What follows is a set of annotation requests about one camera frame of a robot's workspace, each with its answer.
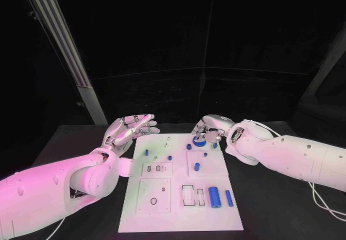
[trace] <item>dark table surface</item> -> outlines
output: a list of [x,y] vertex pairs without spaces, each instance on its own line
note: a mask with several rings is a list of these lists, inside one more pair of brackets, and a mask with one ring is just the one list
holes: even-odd
[[[296,135],[285,122],[277,121],[265,124],[281,135]],[[190,133],[193,127],[195,124],[187,123],[159,125],[162,133]],[[100,146],[107,128],[107,125],[61,126],[33,167],[88,154]],[[225,150],[225,147],[224,139],[221,149]],[[123,157],[133,157],[134,148],[136,144],[131,145]],[[110,196],[66,217],[51,240],[346,239],[346,223],[316,206],[307,182],[267,169],[261,164],[247,165],[225,151],[224,158],[244,231],[118,233],[128,183],[128,179],[120,177]],[[320,185],[316,189],[329,207],[346,212],[345,194]],[[59,222],[16,239],[45,240],[58,224]]]

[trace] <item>robotic hand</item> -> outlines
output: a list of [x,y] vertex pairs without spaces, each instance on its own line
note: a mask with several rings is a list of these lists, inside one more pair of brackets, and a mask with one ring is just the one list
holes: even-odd
[[274,137],[271,132],[255,121],[235,123],[211,114],[198,122],[192,134],[196,142],[218,143],[226,137],[225,152],[244,163],[254,166],[261,162],[281,174],[346,192],[346,149],[278,133]]
[[120,156],[133,139],[160,133],[153,118],[153,114],[118,118],[89,154],[16,172],[0,181],[0,240],[38,231],[111,194],[118,177],[131,175],[134,160]]

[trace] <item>white board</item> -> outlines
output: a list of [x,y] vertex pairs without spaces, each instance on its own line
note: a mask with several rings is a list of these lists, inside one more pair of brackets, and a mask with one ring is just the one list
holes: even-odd
[[[120,233],[244,230],[221,147],[213,148],[212,143],[198,147],[192,140],[189,133],[151,134],[137,139]],[[221,208],[212,208],[209,187],[218,187]]]

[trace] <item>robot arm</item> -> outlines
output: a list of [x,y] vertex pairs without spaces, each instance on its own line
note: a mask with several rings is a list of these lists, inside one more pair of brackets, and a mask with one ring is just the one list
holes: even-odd
[[281,174],[346,192],[346,149],[288,135],[274,137],[268,129],[251,120],[235,123],[224,116],[208,115],[192,134],[196,142],[212,143],[225,136],[225,152],[244,163],[254,166],[261,162]]
[[[0,181],[0,240],[29,234],[108,196],[133,159],[120,158],[133,139],[157,134],[154,115],[118,118],[89,154],[38,166]],[[71,196],[71,188],[79,197]]]

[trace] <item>white cable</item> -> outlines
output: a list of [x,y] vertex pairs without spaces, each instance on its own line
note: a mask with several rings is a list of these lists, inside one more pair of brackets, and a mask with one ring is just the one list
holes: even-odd
[[[314,183],[310,183],[310,182],[307,182],[307,183],[309,183],[309,185],[310,185],[310,187],[311,187],[311,197],[313,197],[313,201],[314,201],[316,205],[317,205],[322,209],[327,210],[327,211],[330,212],[330,214],[332,214],[339,220],[342,220],[343,222],[346,222],[346,219],[337,217],[337,216],[335,215],[335,213],[336,213],[336,214],[340,214],[340,215],[343,215],[343,216],[346,216],[346,214],[342,213],[342,212],[339,212],[339,211],[335,211],[335,210],[332,210],[332,209],[329,208],[326,202],[323,201],[323,198],[322,198],[320,194],[319,194],[317,191],[316,191],[316,184],[314,184]],[[323,207],[323,206],[317,203],[317,201],[316,201],[316,194],[317,194],[317,197],[319,197],[319,199],[320,199],[320,201],[323,202],[323,204],[324,204],[326,207]]]
[[53,234],[56,233],[56,231],[58,231],[58,229],[59,229],[59,227],[61,227],[61,225],[62,225],[62,223],[63,223],[63,220],[65,220],[65,218],[61,220],[59,225],[58,225],[56,229],[53,230],[53,232],[52,232],[52,234],[51,234],[51,236],[48,237],[46,240],[49,240],[51,237],[53,236]]
[[260,122],[252,121],[252,120],[247,120],[247,119],[244,119],[244,121],[260,125],[262,128],[265,128],[267,130],[273,131],[273,132],[275,133],[275,135],[281,137],[281,135],[280,135],[268,126],[265,126],[265,125],[261,124]]

